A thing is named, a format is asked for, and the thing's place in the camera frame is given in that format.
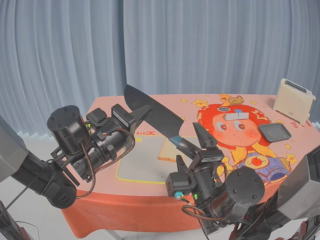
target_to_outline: cartoon eye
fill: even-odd
[[[243,125],[242,122],[234,121],[233,124],[234,124],[234,127],[239,131],[243,131],[245,129],[245,126]]]
[[[227,129],[227,126],[223,122],[217,122],[217,128],[224,132]]]

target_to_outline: blue sticker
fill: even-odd
[[[228,107],[219,107],[217,108],[218,111],[230,111],[231,109]]]

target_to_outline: bread slice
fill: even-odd
[[[167,138],[165,139],[160,154],[158,156],[159,160],[169,161],[172,163],[176,162],[176,155],[181,155],[183,161],[185,161],[185,154],[176,149],[176,146],[172,144]]]

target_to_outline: barcode label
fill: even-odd
[[[129,127],[129,124],[116,111],[113,110],[112,112],[126,127]]]
[[[214,162],[214,161],[220,161],[222,159],[222,156],[216,156],[216,157],[205,157],[202,159],[203,162]]]

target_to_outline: red hair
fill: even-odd
[[[244,113],[249,113],[249,120],[255,123],[258,127],[259,125],[271,123],[270,119],[267,116],[259,111],[258,109],[248,106],[248,105],[232,105],[232,106],[221,106],[221,104],[211,104],[207,107],[202,107],[197,113],[198,122],[205,128],[207,131],[214,135],[214,126],[212,125],[212,119],[216,115],[226,114],[226,113],[236,113],[235,110],[241,110]],[[234,150],[235,146],[229,146],[222,142],[218,141],[218,145],[230,150]],[[258,143],[262,146],[269,146],[268,142],[262,135]]]

